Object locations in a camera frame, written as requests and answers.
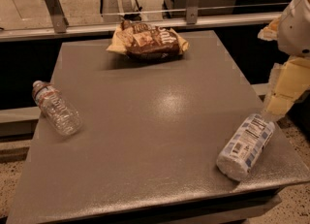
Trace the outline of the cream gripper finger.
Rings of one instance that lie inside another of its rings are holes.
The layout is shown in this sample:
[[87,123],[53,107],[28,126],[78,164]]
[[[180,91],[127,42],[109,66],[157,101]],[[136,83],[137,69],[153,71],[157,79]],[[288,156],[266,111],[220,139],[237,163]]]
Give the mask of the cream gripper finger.
[[268,26],[264,27],[258,33],[258,38],[264,41],[276,41],[278,39],[278,24],[280,18],[277,17],[269,23]]

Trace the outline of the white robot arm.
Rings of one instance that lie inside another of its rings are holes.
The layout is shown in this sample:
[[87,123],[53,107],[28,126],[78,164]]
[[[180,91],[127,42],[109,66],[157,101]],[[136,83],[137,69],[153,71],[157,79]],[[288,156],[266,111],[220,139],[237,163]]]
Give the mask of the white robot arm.
[[288,54],[283,64],[271,69],[262,116],[282,118],[310,86],[310,0],[292,0],[283,13],[263,28],[258,38],[276,41]]

